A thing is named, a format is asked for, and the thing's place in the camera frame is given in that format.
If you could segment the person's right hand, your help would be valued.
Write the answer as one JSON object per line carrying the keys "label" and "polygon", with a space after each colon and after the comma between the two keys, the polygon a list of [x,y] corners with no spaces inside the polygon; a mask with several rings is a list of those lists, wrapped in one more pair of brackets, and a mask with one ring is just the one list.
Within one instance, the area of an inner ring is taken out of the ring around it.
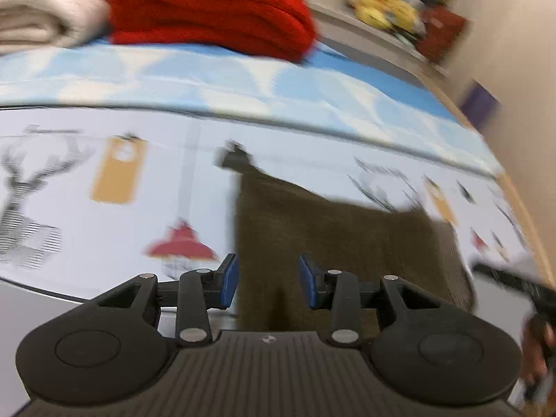
{"label": "person's right hand", "polygon": [[555,348],[555,332],[548,323],[540,328],[539,317],[535,314],[522,329],[522,367],[520,378],[527,385],[536,384],[548,373],[548,365],[543,347]]}

